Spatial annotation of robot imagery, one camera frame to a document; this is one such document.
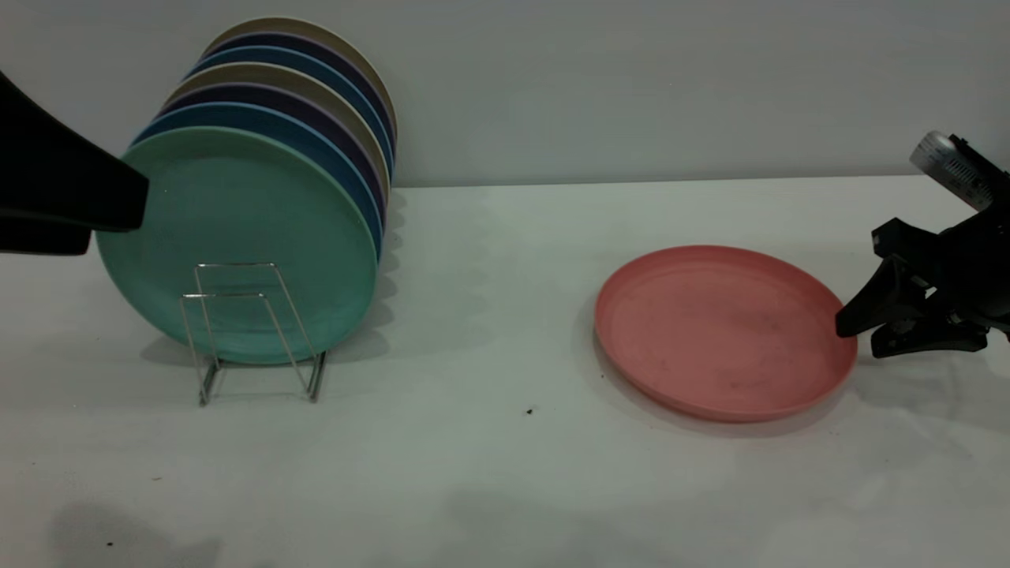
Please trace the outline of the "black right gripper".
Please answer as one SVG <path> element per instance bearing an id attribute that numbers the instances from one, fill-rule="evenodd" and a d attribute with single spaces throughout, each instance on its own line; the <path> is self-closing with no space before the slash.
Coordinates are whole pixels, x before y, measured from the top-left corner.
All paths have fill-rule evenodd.
<path id="1" fill-rule="evenodd" d="M 938 234 L 897 217 L 877 227 L 883 260 L 836 314 L 837 337 L 873 332 L 877 359 L 984 349 L 989 328 L 1008 332 L 1008 220 L 994 204 Z"/>

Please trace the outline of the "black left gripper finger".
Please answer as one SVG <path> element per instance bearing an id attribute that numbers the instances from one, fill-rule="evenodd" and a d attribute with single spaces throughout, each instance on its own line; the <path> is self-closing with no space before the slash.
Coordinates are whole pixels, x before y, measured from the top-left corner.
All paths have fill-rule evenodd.
<path id="1" fill-rule="evenodd" d="M 32 256 L 82 256 L 92 230 L 77 224 L 1 216 L 1 252 Z"/>
<path id="2" fill-rule="evenodd" d="M 3 217 L 137 230 L 148 190 L 147 177 L 61 123 L 1 76 Z"/>

